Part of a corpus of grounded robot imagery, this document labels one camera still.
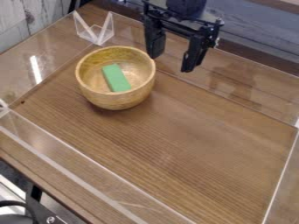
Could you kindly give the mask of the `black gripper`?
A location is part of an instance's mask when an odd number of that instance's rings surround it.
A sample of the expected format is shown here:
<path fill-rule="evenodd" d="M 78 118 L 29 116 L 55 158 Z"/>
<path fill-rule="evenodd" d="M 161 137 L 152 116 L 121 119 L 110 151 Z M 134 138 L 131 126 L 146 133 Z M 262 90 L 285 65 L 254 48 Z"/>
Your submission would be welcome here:
<path fill-rule="evenodd" d="M 218 41 L 224 21 L 205 10 L 208 0 L 142 0 L 143 42 L 152 59 L 164 53 L 164 29 L 190 37 L 188 50 L 182 55 L 181 72 L 188 73 L 201 64 L 208 47 Z"/>

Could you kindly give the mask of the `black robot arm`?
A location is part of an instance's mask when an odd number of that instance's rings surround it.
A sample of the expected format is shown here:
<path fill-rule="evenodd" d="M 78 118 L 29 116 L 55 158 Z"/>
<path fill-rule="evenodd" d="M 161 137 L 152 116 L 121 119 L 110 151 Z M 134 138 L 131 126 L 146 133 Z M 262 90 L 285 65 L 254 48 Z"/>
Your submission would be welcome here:
<path fill-rule="evenodd" d="M 190 72 L 217 46 L 222 19 L 205 11 L 206 0 L 142 0 L 142 4 L 146 54 L 156 59 L 164 53 L 166 32 L 188 39 L 181 72 Z"/>

